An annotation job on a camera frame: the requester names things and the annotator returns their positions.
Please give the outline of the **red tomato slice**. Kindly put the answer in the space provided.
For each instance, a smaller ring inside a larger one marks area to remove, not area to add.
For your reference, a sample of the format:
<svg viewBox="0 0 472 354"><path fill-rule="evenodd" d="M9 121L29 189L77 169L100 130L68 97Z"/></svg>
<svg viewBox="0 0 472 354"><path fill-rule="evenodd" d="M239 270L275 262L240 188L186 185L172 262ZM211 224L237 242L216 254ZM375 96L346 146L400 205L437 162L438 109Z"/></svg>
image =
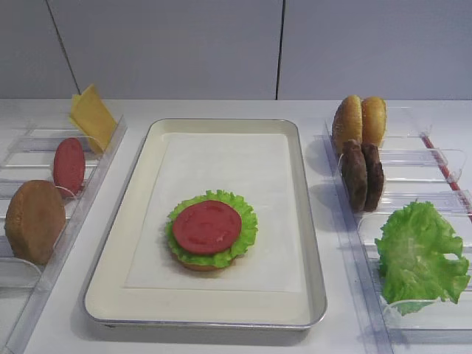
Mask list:
<svg viewBox="0 0 472 354"><path fill-rule="evenodd" d="M211 255L228 249L239 237L242 220L220 201L202 201L186 207L173 221L177 243L191 254Z"/></svg>

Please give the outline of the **brown meat patty front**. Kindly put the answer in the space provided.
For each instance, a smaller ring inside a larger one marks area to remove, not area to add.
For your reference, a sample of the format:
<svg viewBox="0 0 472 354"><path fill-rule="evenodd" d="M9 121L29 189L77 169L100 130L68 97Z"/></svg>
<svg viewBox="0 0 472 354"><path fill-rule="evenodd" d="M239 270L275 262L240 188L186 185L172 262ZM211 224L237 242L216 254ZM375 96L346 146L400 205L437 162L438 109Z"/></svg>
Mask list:
<svg viewBox="0 0 472 354"><path fill-rule="evenodd" d="M357 140L349 139L343 143L341 174L352 211L362 211L367 199L367 169L361 144Z"/></svg>

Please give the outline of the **brown meat patty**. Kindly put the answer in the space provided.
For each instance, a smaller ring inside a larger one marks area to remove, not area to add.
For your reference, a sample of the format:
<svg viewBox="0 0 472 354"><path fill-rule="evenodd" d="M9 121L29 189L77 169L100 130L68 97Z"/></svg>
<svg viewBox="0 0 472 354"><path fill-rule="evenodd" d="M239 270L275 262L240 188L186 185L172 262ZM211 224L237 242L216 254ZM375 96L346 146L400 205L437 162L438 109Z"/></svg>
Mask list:
<svg viewBox="0 0 472 354"><path fill-rule="evenodd" d="M367 199L367 169L361 144L357 140L349 139L343 143L341 174L352 211L362 211Z"/></svg>
<svg viewBox="0 0 472 354"><path fill-rule="evenodd" d="M376 210L384 190L384 170L376 145L363 143L361 149L364 154L367 171L367 196L364 211L373 212Z"/></svg>

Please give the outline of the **brown meat patty rear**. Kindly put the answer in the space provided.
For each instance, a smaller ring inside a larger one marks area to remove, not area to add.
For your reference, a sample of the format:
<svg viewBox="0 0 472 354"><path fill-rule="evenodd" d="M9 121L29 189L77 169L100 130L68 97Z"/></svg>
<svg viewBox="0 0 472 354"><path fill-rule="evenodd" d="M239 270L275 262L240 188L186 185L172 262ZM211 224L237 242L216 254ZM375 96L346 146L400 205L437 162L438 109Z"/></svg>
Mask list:
<svg viewBox="0 0 472 354"><path fill-rule="evenodd" d="M384 170L376 145L363 143L361 149L364 154L367 171L367 196L364 211L373 212L376 210L384 190Z"/></svg>

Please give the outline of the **yellow cheese slice front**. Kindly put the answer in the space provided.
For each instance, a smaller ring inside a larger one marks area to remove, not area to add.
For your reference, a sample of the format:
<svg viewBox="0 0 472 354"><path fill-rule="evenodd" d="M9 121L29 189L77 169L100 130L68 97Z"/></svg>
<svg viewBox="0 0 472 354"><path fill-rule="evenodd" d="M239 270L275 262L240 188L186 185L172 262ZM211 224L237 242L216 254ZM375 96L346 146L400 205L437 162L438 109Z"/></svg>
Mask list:
<svg viewBox="0 0 472 354"><path fill-rule="evenodd" d="M70 120L88 137L90 148L98 155L105 152L117 122L101 100L94 84L81 94Z"/></svg>

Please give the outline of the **yellow cheese slice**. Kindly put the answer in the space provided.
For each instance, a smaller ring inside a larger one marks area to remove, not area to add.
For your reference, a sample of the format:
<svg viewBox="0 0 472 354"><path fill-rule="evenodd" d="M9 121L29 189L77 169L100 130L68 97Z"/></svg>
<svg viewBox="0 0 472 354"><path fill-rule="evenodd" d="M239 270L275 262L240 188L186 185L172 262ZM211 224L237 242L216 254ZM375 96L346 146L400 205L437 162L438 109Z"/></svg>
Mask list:
<svg viewBox="0 0 472 354"><path fill-rule="evenodd" d="M78 103L80 102L80 99L81 99L80 94L74 94L72 96L72 106L71 106L71 113L70 113L71 116L76 111L76 107L77 107Z"/></svg>
<svg viewBox="0 0 472 354"><path fill-rule="evenodd" d="M88 137L90 148L98 155L105 152L117 122L101 100L94 84L81 94L70 120Z"/></svg>

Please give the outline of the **yellow cheese slice rear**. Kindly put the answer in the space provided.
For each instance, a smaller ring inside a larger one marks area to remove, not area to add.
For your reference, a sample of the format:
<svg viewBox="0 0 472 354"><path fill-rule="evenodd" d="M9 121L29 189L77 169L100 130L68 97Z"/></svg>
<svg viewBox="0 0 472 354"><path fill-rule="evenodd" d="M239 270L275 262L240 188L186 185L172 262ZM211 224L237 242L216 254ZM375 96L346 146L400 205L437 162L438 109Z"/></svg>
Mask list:
<svg viewBox="0 0 472 354"><path fill-rule="evenodd" d="M81 99L80 94L74 94L72 96L72 106L71 106L71 113L70 113L71 116L76 111L76 107L77 107L78 103L80 102L80 99Z"/></svg>

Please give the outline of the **green lettuce leaf in rack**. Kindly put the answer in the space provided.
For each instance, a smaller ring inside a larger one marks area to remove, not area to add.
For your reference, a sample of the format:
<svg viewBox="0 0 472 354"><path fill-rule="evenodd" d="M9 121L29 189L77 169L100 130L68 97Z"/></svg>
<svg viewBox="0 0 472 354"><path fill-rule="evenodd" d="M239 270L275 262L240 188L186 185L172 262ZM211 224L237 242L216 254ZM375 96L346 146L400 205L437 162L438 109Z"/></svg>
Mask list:
<svg viewBox="0 0 472 354"><path fill-rule="evenodd" d="M458 303L471 279L463 241L429 201L394 211L375 239L382 296L405 316L436 300Z"/></svg>

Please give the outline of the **white paper tray liner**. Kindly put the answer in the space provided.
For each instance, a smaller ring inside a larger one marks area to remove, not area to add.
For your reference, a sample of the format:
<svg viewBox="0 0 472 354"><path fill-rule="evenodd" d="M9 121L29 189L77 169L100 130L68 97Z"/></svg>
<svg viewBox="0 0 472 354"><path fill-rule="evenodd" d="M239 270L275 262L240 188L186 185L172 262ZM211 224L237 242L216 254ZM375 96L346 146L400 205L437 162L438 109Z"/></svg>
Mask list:
<svg viewBox="0 0 472 354"><path fill-rule="evenodd" d="M172 133L130 288L300 291L299 226L280 133Z"/></svg>

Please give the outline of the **bun bottom on tray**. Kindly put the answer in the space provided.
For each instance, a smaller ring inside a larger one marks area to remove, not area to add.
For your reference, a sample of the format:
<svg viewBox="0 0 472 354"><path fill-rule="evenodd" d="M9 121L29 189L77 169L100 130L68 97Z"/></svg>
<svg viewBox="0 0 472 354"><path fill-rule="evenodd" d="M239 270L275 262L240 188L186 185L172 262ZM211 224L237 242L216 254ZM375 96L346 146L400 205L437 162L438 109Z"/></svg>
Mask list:
<svg viewBox="0 0 472 354"><path fill-rule="evenodd" d="M219 271L230 267L234 258L229 254L215 254L215 255L194 255L183 254L176 255L175 258L183 267L193 271Z"/></svg>

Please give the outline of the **sesame bun top left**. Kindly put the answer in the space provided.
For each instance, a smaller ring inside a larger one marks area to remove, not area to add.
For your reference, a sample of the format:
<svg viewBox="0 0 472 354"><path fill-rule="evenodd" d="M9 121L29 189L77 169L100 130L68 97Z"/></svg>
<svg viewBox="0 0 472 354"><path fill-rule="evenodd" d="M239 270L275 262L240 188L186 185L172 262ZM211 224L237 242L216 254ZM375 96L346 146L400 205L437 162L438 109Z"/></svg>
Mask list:
<svg viewBox="0 0 472 354"><path fill-rule="evenodd" d="M339 155L348 140L362 143L361 98L358 95L344 98L338 106L332 124L332 137Z"/></svg>

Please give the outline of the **bun top right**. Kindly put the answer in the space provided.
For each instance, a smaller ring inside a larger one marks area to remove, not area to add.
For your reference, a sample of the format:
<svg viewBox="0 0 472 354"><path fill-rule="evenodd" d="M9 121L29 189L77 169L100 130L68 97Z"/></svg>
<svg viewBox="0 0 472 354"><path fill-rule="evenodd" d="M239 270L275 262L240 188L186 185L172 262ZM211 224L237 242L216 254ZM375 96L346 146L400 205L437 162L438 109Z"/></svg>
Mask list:
<svg viewBox="0 0 472 354"><path fill-rule="evenodd" d="M368 97L361 102L362 142L379 146L386 131L386 103L380 97Z"/></svg>

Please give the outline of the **white metal tray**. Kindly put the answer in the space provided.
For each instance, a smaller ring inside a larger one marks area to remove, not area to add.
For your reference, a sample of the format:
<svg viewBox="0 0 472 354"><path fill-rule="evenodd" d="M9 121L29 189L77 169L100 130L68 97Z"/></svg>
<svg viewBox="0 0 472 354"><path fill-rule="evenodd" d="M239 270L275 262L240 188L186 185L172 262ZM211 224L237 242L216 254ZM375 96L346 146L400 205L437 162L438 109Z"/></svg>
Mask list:
<svg viewBox="0 0 472 354"><path fill-rule="evenodd" d="M297 126L153 123L84 306L107 325L317 323L327 296Z"/></svg>

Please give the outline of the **clear acrylic rack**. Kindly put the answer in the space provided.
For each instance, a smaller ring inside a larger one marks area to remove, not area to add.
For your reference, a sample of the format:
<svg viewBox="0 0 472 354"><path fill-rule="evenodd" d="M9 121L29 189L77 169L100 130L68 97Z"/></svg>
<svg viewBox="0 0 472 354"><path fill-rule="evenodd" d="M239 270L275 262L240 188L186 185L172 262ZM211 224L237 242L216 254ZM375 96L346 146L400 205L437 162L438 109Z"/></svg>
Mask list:
<svg viewBox="0 0 472 354"><path fill-rule="evenodd" d="M336 151L334 110L322 138L335 190L336 228L368 353L471 351L471 155L451 144L459 121L436 105L395 105L386 133L365 147L372 173L356 209L354 175Z"/></svg>
<svg viewBox="0 0 472 354"><path fill-rule="evenodd" d="M1 158L1 352L22 353L127 130L25 128Z"/></svg>

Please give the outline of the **bun bottom slice in rack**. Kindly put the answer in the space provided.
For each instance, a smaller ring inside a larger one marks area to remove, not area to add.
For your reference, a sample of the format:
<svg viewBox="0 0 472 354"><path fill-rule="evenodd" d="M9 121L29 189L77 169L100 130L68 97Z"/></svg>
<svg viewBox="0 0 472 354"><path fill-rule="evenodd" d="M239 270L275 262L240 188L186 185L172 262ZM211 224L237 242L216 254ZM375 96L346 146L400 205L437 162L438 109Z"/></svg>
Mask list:
<svg viewBox="0 0 472 354"><path fill-rule="evenodd" d="M10 201L5 220L5 234L14 256L46 265L65 221L63 200L53 183L23 183Z"/></svg>

